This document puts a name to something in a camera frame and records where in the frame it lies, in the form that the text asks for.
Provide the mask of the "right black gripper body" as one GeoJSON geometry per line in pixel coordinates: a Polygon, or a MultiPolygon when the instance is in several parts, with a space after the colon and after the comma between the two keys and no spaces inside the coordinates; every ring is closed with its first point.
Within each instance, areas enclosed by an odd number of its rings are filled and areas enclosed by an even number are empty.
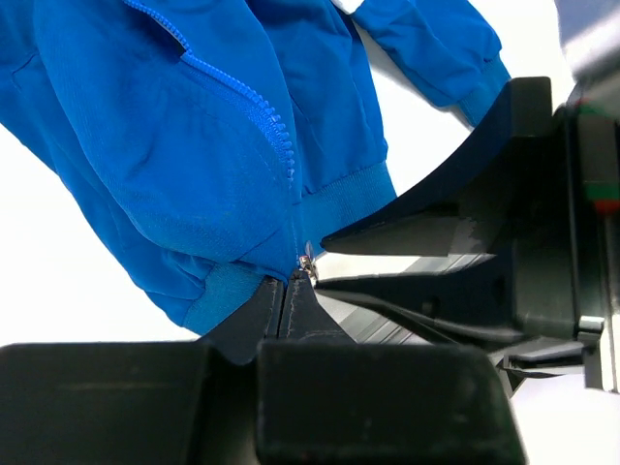
{"type": "Polygon", "coordinates": [[[557,112],[552,166],[533,189],[534,225],[513,248],[516,322],[525,341],[495,360],[509,390],[580,372],[619,389],[619,122],[580,102],[557,112]]]}

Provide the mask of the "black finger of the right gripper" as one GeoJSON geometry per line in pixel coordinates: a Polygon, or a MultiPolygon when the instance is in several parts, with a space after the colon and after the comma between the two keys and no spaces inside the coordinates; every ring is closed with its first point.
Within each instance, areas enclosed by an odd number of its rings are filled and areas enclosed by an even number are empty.
{"type": "Polygon", "coordinates": [[[414,318],[448,335],[463,336],[467,342],[509,345],[518,341],[509,255],[491,256],[482,263],[444,274],[322,280],[315,290],[353,302],[377,299],[387,308],[412,312],[414,318]]]}
{"type": "Polygon", "coordinates": [[[332,253],[446,256],[493,249],[551,135],[551,82],[518,77],[433,172],[377,212],[323,238],[332,253]]]}

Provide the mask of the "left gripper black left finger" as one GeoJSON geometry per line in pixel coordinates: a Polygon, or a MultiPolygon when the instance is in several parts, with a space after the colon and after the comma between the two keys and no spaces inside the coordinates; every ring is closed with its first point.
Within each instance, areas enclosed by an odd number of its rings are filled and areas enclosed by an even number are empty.
{"type": "Polygon", "coordinates": [[[259,343],[282,283],[197,341],[12,344],[1,350],[5,464],[254,464],[259,343]]]}

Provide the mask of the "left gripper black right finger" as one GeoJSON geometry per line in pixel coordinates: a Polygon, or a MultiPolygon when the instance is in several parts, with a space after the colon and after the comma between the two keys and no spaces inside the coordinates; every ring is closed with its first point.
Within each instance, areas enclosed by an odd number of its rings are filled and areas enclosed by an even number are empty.
{"type": "Polygon", "coordinates": [[[289,279],[277,336],[257,355],[263,464],[522,464],[496,371],[480,350],[358,344],[289,279]]]}

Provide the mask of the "blue white red jacket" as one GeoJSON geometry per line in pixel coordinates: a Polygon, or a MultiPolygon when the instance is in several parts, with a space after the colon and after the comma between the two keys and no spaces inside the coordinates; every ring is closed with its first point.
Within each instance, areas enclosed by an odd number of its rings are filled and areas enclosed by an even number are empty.
{"type": "Polygon", "coordinates": [[[510,78],[467,1],[5,1],[1,122],[204,335],[395,199],[361,32],[471,125],[510,78]]]}

